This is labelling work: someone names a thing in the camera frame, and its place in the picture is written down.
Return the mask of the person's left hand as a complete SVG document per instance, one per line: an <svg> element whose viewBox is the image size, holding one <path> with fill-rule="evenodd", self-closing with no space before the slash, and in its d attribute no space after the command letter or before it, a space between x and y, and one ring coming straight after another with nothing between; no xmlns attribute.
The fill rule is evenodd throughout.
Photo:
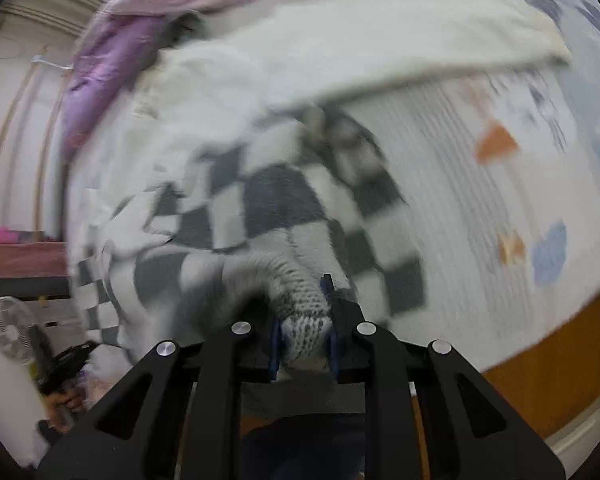
<svg viewBox="0 0 600 480"><path fill-rule="evenodd" d="M50 426L61 434L68 432L76 418L85 412L82 393L76 388L53 392L44 396L43 402Z"/></svg>

